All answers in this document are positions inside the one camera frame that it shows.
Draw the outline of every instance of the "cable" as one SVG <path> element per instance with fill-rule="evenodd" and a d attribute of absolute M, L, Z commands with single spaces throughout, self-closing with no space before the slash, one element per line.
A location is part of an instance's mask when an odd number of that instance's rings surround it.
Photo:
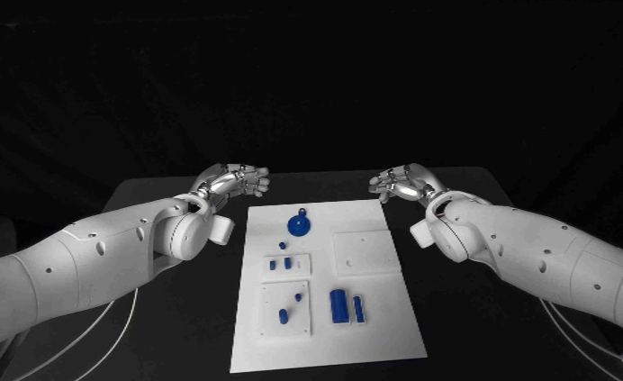
<path fill-rule="evenodd" d="M 579 338 L 588 342 L 588 344 L 598 348 L 605 354 L 608 354 L 610 356 L 613 356 L 617 360 L 623 361 L 623 356 L 618 356 L 610 349 L 605 349 L 598 343 L 595 343 L 591 339 L 588 339 L 584 334 L 581 334 L 581 332 L 578 331 L 578 329 L 574 327 L 574 325 L 571 324 L 571 322 L 565 319 L 564 315 L 561 314 L 561 312 L 558 311 L 558 309 L 555 308 L 552 302 L 549 303 L 549 307 L 552 308 L 552 310 L 558 313 L 558 316 L 562 318 L 562 321 L 566 323 L 568 327 L 571 328 L 571 330 L 577 333 L 577 335 L 579 336 Z"/>
<path fill-rule="evenodd" d="M 121 337 L 124 336 L 127 326 L 130 325 L 130 321 L 132 321 L 132 313 L 134 313 L 134 306 L 137 305 L 137 294 L 138 294 L 138 288 L 134 290 L 134 301 L 132 301 L 132 308 L 130 309 L 130 315 L 127 316 L 127 322 L 125 326 L 122 327 L 122 331 L 119 334 L 119 337 L 117 338 L 117 341 L 112 343 L 112 346 L 109 347 L 109 350 L 104 357 L 99 359 L 99 362 L 83 372 L 79 378 L 75 378 L 75 381 L 80 381 L 80 379 L 95 370 L 95 368 L 99 366 L 99 363 L 105 360 L 106 356 L 112 353 L 114 347 L 119 343 Z"/>
<path fill-rule="evenodd" d="M 37 372 L 39 370 L 42 370 L 65 354 L 65 352 L 69 351 L 69 349 L 72 348 L 72 346 L 82 340 L 82 337 L 86 335 L 86 333 L 91 332 L 91 330 L 93 330 L 93 327 L 98 325 L 98 322 L 99 322 L 101 318 L 104 317 L 104 315 L 106 314 L 106 311 L 109 310 L 114 302 L 115 301 L 112 300 L 108 303 L 106 309 L 104 310 L 104 312 L 101 313 L 101 315 L 95 319 L 93 323 L 91 324 L 91 327 L 83 331 L 83 333 L 78 336 L 78 338 L 73 340 L 73 342 L 57 352 L 56 356 L 52 357 L 31 371 L 26 372 L 26 374 L 23 374 L 20 377 L 17 377 L 13 381 L 21 381 L 23 378 L 26 378 L 34 372 Z"/>
<path fill-rule="evenodd" d="M 545 305 L 545 302 L 542 300 L 542 298 L 539 298 L 542 307 L 545 308 L 545 311 L 548 312 L 548 315 L 551 317 L 551 320 L 554 321 L 555 326 L 558 327 L 558 330 L 561 331 L 561 333 L 564 334 L 564 336 L 566 337 L 568 342 L 571 343 L 571 345 L 575 347 L 575 349 L 579 351 L 581 355 L 590 360 L 590 362 L 592 363 L 592 365 L 616 380 L 616 381 L 623 381 L 623 379 L 617 378 L 607 370 L 605 368 L 591 359 L 591 357 L 588 357 L 588 354 L 581 350 L 579 346 L 575 344 L 575 342 L 571 340 L 571 338 L 568 337 L 565 331 L 562 330 L 561 324 L 558 324 L 558 321 L 555 321 L 554 319 L 554 315 L 552 312 L 549 312 L 548 306 Z"/>

